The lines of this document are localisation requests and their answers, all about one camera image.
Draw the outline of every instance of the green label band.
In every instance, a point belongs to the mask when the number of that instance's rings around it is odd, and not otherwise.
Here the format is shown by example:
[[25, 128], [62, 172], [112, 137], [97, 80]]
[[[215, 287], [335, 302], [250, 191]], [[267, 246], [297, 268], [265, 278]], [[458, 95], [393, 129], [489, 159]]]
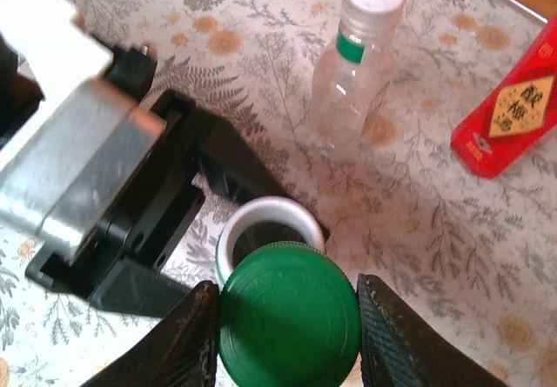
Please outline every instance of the green label band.
[[337, 35], [337, 51], [344, 59], [351, 63], [361, 63], [365, 48], [364, 45], [355, 43], [345, 37], [339, 30]]

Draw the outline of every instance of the red package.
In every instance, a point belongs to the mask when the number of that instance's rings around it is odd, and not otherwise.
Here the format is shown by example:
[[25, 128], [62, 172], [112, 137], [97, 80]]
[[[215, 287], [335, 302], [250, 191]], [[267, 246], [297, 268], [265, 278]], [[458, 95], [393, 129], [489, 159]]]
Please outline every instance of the red package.
[[557, 17], [499, 86], [453, 131], [451, 148], [476, 176], [497, 177], [557, 124]]

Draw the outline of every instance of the white bottle cap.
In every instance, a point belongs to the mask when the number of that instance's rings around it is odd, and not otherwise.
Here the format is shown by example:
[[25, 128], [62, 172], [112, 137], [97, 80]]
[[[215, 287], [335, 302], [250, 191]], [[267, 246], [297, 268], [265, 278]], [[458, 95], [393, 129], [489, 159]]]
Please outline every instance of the white bottle cap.
[[396, 27], [402, 18], [405, 0], [344, 0], [342, 17], [357, 30], [378, 36]]

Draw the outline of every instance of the floral tablecloth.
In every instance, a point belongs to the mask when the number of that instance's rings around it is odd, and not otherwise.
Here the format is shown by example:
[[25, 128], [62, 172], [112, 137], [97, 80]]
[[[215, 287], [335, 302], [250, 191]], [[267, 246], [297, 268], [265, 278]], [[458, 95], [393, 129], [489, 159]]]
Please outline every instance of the floral tablecloth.
[[[555, 134], [493, 181], [471, 176], [448, 146], [540, 26], [497, 0], [407, 0], [399, 74], [369, 148], [333, 163], [305, 144], [304, 123], [312, 66], [341, 0], [73, 1], [109, 40], [157, 45], [147, 103], [174, 87], [234, 122], [331, 227], [328, 255], [353, 282], [360, 272], [383, 277], [509, 384], [557, 386]], [[214, 278], [215, 236], [233, 210], [207, 194], [165, 269], [188, 284]], [[23, 271], [38, 249], [0, 228], [0, 387], [79, 386], [156, 323], [31, 284]], [[348, 384], [361, 385], [357, 371]], [[231, 382], [220, 374], [219, 385]]]

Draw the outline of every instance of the green plastic cap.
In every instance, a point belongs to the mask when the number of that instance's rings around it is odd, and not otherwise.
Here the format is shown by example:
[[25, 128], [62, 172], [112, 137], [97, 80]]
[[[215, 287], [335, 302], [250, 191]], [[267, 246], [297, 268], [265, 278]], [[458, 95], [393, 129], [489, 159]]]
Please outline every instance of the green plastic cap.
[[339, 387], [356, 362], [356, 292], [337, 264], [308, 245], [256, 250], [219, 302], [219, 354], [240, 387]]

